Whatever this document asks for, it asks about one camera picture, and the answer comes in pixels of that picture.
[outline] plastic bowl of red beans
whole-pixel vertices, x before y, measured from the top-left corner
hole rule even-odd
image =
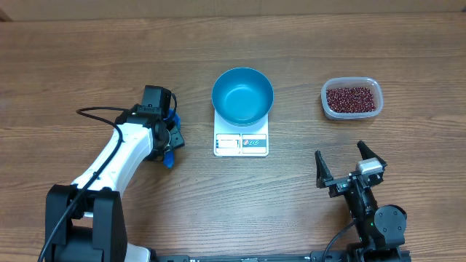
[[[329,119],[351,120],[374,117],[384,106],[382,90],[368,77],[340,77],[328,80],[320,93]]]

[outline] bowl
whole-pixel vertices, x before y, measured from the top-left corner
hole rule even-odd
[[[353,87],[366,87],[374,96],[375,110],[365,113],[338,113],[330,109],[327,101],[327,90],[337,88],[353,88]],[[384,98],[382,95],[382,89],[379,83],[368,77],[340,77],[328,80],[322,87],[320,93],[322,100],[322,107],[325,116],[332,120],[351,120],[351,119],[365,119],[369,117],[375,117],[380,113],[384,106]]]
[[[272,84],[256,69],[230,69],[213,85],[213,107],[230,124],[255,124],[269,113],[273,103]]]

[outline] clear plastic container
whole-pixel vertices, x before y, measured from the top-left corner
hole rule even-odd
[[[369,88],[372,95],[374,96],[375,111],[365,113],[337,113],[330,109],[327,102],[327,90],[336,88],[352,88],[352,87],[366,87]],[[368,77],[340,77],[328,80],[322,87],[320,93],[322,99],[322,106],[329,119],[333,120],[351,120],[351,119],[364,119],[368,117],[374,117],[380,113],[384,106],[384,98],[382,96],[382,90],[380,89],[377,81]]]

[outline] white platform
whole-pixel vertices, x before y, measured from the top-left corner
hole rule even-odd
[[[216,156],[269,154],[269,114],[251,126],[238,127],[215,112],[213,123],[213,153]]]

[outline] wooden tabletop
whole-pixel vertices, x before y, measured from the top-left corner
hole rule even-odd
[[[131,180],[131,243],[163,255],[322,250],[350,214],[316,188],[314,152],[341,177],[364,140],[388,163],[379,206],[408,213],[402,249],[466,260],[464,13],[0,23],[0,35],[0,261],[37,259],[48,190],[81,175],[110,138],[75,110],[129,108],[145,84],[177,95],[186,146],[173,169],[144,162]],[[213,155],[211,88],[239,66],[274,86],[267,158]],[[380,115],[327,120],[320,90],[340,76],[377,80]],[[334,248],[357,240],[353,229]]]

